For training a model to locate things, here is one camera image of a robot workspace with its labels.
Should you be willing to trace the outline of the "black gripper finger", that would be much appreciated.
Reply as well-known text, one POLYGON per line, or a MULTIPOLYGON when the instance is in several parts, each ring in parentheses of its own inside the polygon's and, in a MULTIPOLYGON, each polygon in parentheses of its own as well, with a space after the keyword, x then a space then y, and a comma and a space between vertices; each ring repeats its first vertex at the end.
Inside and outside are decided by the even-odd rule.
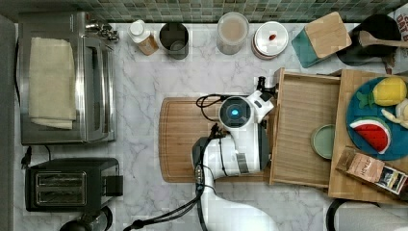
POLYGON ((277 95, 278 85, 275 84, 273 87, 268 87, 266 85, 266 81, 267 81, 267 78, 265 76, 259 76, 256 90, 259 90, 260 92, 263 92, 263 93, 269 93, 271 95, 277 95))

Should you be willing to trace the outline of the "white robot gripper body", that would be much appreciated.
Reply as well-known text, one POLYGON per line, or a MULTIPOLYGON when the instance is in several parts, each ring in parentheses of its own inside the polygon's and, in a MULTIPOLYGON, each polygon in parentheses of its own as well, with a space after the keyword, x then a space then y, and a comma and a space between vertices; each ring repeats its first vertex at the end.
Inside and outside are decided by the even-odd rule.
POLYGON ((261 92, 255 90, 247 97, 254 109, 255 121, 260 123, 262 119, 274 108, 274 105, 270 101, 272 95, 268 92, 261 92))

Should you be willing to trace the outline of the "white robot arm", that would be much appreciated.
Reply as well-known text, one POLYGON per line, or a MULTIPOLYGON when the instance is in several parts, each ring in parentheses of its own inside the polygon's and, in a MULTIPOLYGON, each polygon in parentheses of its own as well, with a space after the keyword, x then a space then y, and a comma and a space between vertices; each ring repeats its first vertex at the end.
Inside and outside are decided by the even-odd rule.
POLYGON ((215 190, 218 178, 256 173, 268 165, 269 139, 262 120, 274 108, 273 94, 261 76, 252 94, 227 97, 217 113, 226 133, 214 126, 209 137, 194 144, 191 158, 203 231, 278 231, 264 211, 221 198, 215 190))

